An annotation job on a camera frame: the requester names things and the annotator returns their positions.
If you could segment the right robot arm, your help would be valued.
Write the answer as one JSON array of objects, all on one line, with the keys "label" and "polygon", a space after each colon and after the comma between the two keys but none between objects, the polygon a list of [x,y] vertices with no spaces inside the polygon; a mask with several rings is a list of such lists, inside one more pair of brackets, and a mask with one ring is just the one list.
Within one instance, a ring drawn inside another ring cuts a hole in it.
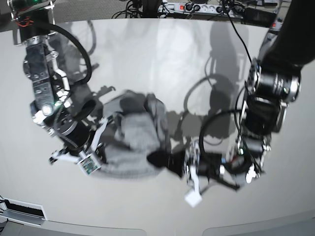
[{"label": "right robot arm", "polygon": [[[97,149],[101,132],[83,123],[83,119],[96,107],[96,102],[88,100],[76,115],[69,111],[74,89],[87,84],[92,76],[87,51],[71,33],[55,24],[52,0],[9,0],[7,5],[11,20],[18,25],[21,44],[26,48],[23,70],[31,80],[34,93],[31,103],[33,122],[63,142],[63,148],[52,154],[50,162],[68,160],[76,164],[87,162],[99,165]],[[48,39],[55,33],[69,39],[85,61],[85,77],[73,84],[58,67],[59,54],[49,49]]]}]

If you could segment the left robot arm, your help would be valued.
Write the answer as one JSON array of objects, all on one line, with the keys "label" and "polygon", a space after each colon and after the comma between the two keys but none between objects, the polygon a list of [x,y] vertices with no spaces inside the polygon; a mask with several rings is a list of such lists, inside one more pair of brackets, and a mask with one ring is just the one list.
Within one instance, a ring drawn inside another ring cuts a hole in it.
[{"label": "left robot arm", "polygon": [[[302,68],[315,59],[315,3],[293,0],[279,30],[269,29],[258,57],[251,62],[244,83],[241,108],[234,107],[207,118],[198,141],[189,148],[170,153],[155,151],[147,156],[150,164],[167,168],[180,177],[196,182],[200,176],[238,190],[263,173],[271,136],[282,127],[289,103],[301,90]],[[230,159],[206,152],[204,136],[208,127],[223,116],[233,115],[236,145]]]}]

